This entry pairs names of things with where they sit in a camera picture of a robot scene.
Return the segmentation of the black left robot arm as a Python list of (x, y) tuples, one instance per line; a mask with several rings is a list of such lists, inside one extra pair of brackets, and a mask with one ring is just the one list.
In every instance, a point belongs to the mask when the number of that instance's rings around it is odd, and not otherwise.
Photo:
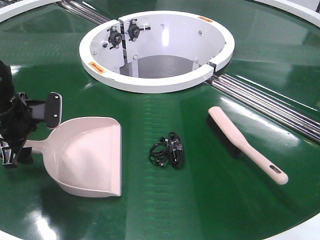
[(29, 99), (24, 92), (16, 92), (10, 66), (0, 63), (0, 160), (6, 168), (19, 163), (33, 163), (28, 136), (44, 122), (54, 129), (62, 119), (62, 96), (48, 94), (46, 100)]

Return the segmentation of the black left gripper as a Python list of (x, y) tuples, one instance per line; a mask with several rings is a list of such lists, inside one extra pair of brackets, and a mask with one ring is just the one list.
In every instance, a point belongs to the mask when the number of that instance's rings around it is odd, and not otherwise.
[(0, 159), (7, 168), (32, 164), (32, 148), (25, 147), (27, 137), (45, 122), (56, 128), (62, 120), (62, 96), (51, 92), (46, 101), (28, 99), (24, 92), (13, 93), (8, 109), (0, 111)]

